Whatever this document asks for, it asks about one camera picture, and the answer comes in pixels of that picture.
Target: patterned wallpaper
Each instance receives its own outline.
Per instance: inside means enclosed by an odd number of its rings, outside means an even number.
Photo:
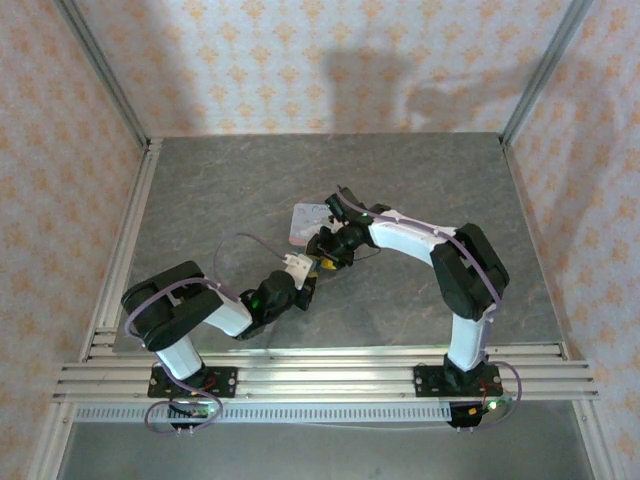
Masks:
[[[151,136],[499,131],[569,0],[79,0]]]
[[[141,154],[51,0],[0,6],[0,478],[75,361]]]
[[[640,478],[640,12],[595,2],[515,143],[557,313]]]

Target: aluminum frame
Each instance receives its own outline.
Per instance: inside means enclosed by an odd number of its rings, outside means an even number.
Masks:
[[[28,480],[56,480],[62,465],[64,452],[77,404],[52,403],[42,428],[42,434],[27,474]]]
[[[113,330],[97,333],[86,363],[63,366],[55,401],[148,402],[154,357],[115,355],[114,337]],[[558,344],[494,346],[488,351],[491,359],[518,369],[525,401],[598,398],[589,364],[567,360]],[[203,360],[207,365],[238,367],[236,398],[227,403],[402,403],[416,400],[413,367],[442,364],[445,353],[444,347],[249,349],[203,355]],[[503,371],[502,381],[508,390],[517,389],[510,371]]]
[[[531,109],[540,97],[549,78],[551,78],[551,74],[560,62],[576,30],[582,24],[582,20],[592,3],[593,0],[573,0],[569,5],[549,46],[531,75],[522,97],[520,97],[516,108],[507,121],[502,135],[500,135],[500,143],[502,143],[503,146],[508,146],[513,143],[520,127],[522,127]]]
[[[122,312],[120,296],[124,291],[129,276],[133,252],[138,232],[140,231],[140,223],[142,222],[161,148],[162,139],[152,139],[149,148],[142,157],[140,169],[129,193],[129,201],[120,223],[117,240],[109,257],[107,273],[100,287],[90,327],[80,350],[80,362],[86,361],[93,336],[97,331],[117,326]]]

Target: floor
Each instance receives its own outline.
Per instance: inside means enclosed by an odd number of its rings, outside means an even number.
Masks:
[[[443,226],[479,225],[511,284],[491,343],[557,342],[555,319],[512,177],[493,133],[283,135],[170,138],[163,142],[131,267],[130,285],[185,260],[211,274],[212,253],[232,231],[279,251],[293,206],[323,203],[336,184],[366,205],[385,203]],[[280,268],[258,244],[228,242],[218,266],[237,290]],[[246,342],[201,325],[203,352],[233,348],[438,345],[451,313],[433,271],[384,251],[349,269],[322,272],[311,308],[292,309]],[[140,351],[120,332],[117,352]]]

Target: purple cable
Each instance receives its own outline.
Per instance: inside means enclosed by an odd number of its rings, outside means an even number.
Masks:
[[[233,291],[228,285],[226,285],[222,280],[220,275],[218,274],[218,253],[220,252],[220,247],[222,247],[222,244],[224,244],[227,240],[230,240],[234,237],[247,237],[247,238],[251,238],[252,240],[255,240],[256,242],[258,242],[260,245],[262,245],[264,248],[266,248],[267,250],[269,250],[271,253],[273,253],[276,257],[278,257],[280,260],[285,260],[285,256],[280,254],[275,248],[273,248],[271,245],[269,245],[265,240],[263,240],[262,238],[258,237],[257,235],[254,235],[252,233],[247,233],[247,232],[233,232],[230,233],[229,235],[227,235],[226,237],[224,237],[220,243],[218,244],[218,246],[216,247],[216,251],[213,254],[213,279],[218,282],[219,286],[217,287],[218,290],[220,291],[220,293],[222,293],[224,296],[229,297],[230,299],[234,300],[236,303],[239,301],[240,299],[240,295],[238,295],[235,291]]]
[[[211,280],[209,280],[207,278],[198,278],[198,277],[187,278],[185,280],[180,280],[180,281],[177,281],[175,283],[172,283],[168,287],[163,288],[159,292],[157,292],[154,295],[152,295],[149,298],[147,298],[144,302],[142,302],[140,305],[138,305],[138,307],[136,309],[134,309],[133,312],[131,312],[131,314],[127,317],[127,320],[124,323],[124,331],[125,331],[125,333],[130,337],[134,337],[134,338],[137,338],[137,339],[141,340],[141,338],[138,335],[134,334],[133,331],[131,330],[131,326],[133,324],[133,321],[136,318],[138,318],[138,315],[140,315],[146,308],[148,308],[149,305],[151,305],[154,302],[157,302],[162,297],[164,297],[168,293],[171,293],[176,288],[184,287],[186,285],[194,285],[194,284],[207,285],[209,287],[214,288],[214,290],[217,287],[217,285],[214,282],[212,282]],[[205,420],[204,422],[198,424],[195,427],[189,427],[190,433],[194,433],[194,432],[196,432],[198,430],[201,430],[201,429],[211,425],[222,414],[223,405],[222,405],[222,402],[220,401],[220,399],[218,397],[216,397],[215,395],[210,394],[209,392],[205,392],[204,390],[198,390],[197,388],[193,388],[193,387],[187,385],[186,383],[184,383],[183,381],[178,380],[173,375],[173,373],[171,373],[171,370],[169,370],[169,368],[164,363],[162,363],[162,360],[160,359],[160,357],[158,357],[158,361],[159,361],[160,365],[162,366],[162,369],[164,370],[164,372],[167,374],[167,376],[177,386],[179,386],[180,388],[183,388],[184,390],[186,390],[188,392],[196,393],[196,394],[201,395],[203,397],[209,398],[209,399],[213,400],[214,402],[216,402],[218,404],[218,409],[215,411],[215,413],[210,418],[208,418],[207,420]],[[147,427],[147,429],[150,432],[155,433],[157,435],[163,435],[163,436],[180,435],[181,430],[178,429],[177,431],[166,431],[166,432],[163,432],[163,431],[156,430],[156,429],[151,427],[151,424],[149,423],[149,416],[151,415],[151,411],[154,408],[156,408],[156,407],[158,407],[160,405],[173,405],[173,406],[182,406],[182,407],[184,407],[185,405],[191,405],[191,406],[194,406],[194,407],[195,406],[200,406],[200,405],[201,406],[206,406],[206,407],[209,406],[208,403],[202,403],[202,402],[198,402],[198,401],[181,403],[181,402],[176,402],[175,400],[160,400],[159,402],[154,403],[153,405],[151,405],[149,407],[149,409],[147,410],[147,413],[145,413],[145,415],[144,415],[144,425],[145,425],[145,427]]]
[[[124,333],[126,333],[130,337],[139,339],[140,337],[135,333],[133,333],[133,331],[131,330],[131,325],[133,324],[133,321],[136,318],[138,318],[138,315],[140,315],[146,308],[148,308],[149,305],[157,302],[168,293],[171,293],[172,291],[174,291],[176,288],[185,287],[187,285],[194,285],[194,284],[207,285],[208,287],[211,287],[214,290],[218,289],[218,285],[215,282],[212,282],[211,280],[209,280],[208,278],[193,277],[193,278],[187,278],[185,280],[179,280],[175,283],[172,283],[168,287],[165,287],[159,292],[151,295],[144,302],[138,305],[138,307],[133,312],[131,312],[131,314],[127,317],[127,320],[124,322]]]
[[[425,225],[424,223],[417,222],[415,220],[411,220],[411,219],[408,219],[408,218],[395,218],[395,217],[389,217],[387,215],[380,215],[378,213],[370,212],[369,210],[367,210],[365,208],[359,207],[359,206],[351,203],[349,200],[347,200],[345,198],[345,196],[342,194],[342,187],[340,185],[338,185],[338,191],[336,192],[336,195],[338,195],[338,198],[340,199],[340,201],[342,201],[345,205],[347,205],[348,207],[352,208],[353,210],[355,210],[357,212],[366,213],[370,217],[378,218],[380,220],[386,220],[388,222],[394,222],[394,223],[401,224],[401,225],[408,225],[408,226],[417,228],[418,230],[422,230],[423,232],[427,232],[427,233],[429,233],[431,235],[435,235],[437,237],[444,238],[445,240],[453,243],[455,245],[455,247],[458,250],[460,250],[460,252],[465,256],[465,258],[469,261],[469,263],[471,264],[473,269],[480,276],[480,279],[482,280],[482,282],[487,287],[487,290],[489,290],[489,293],[491,294],[491,297],[493,298],[493,301],[496,304],[496,308],[493,311],[493,314],[495,315],[496,313],[498,313],[498,311],[500,310],[500,307],[502,305],[502,299],[500,298],[500,295],[498,295],[498,292],[496,291],[495,287],[493,286],[493,284],[489,280],[489,277],[487,277],[487,274],[484,273],[484,270],[482,270],[482,267],[480,266],[478,261],[475,258],[473,258],[473,255],[471,255],[469,250],[467,250],[467,248],[459,240],[457,240],[456,238],[452,237],[448,233],[445,233],[445,232],[443,232],[441,230],[433,228],[433,227],[431,227],[429,225]]]
[[[210,398],[211,400],[213,400],[218,404],[218,408],[216,409],[215,413],[211,415],[211,417],[207,418],[204,422],[199,423],[195,427],[190,426],[189,433],[194,434],[198,430],[202,430],[203,428],[206,428],[211,424],[213,424],[213,422],[215,422],[217,418],[222,414],[222,410],[224,408],[220,399],[215,395],[210,394],[209,392],[205,392],[204,390],[198,390],[197,388],[193,388],[187,385],[186,383],[178,380],[173,375],[173,373],[171,373],[171,370],[169,370],[169,368],[164,363],[162,363],[159,357],[158,357],[158,361],[160,362],[160,365],[162,365],[162,369],[164,370],[164,373],[167,374],[167,376],[171,379],[173,383],[175,383],[180,388],[183,388],[189,392],[197,393],[198,395],[202,395],[203,397]],[[151,411],[160,405],[172,405],[174,407],[183,407],[183,408],[187,405],[190,405],[192,407],[197,407],[197,406],[206,406],[207,408],[209,407],[208,403],[202,403],[199,401],[181,403],[181,402],[176,402],[175,400],[160,400],[159,402],[154,403],[147,409],[147,413],[145,413],[144,415],[144,426],[147,427],[147,430],[149,430],[150,432],[155,433],[156,435],[162,435],[162,436],[180,435],[181,429],[178,429],[177,431],[168,430],[163,432],[161,430],[156,430],[151,426],[151,423],[149,422],[149,416],[151,415]]]

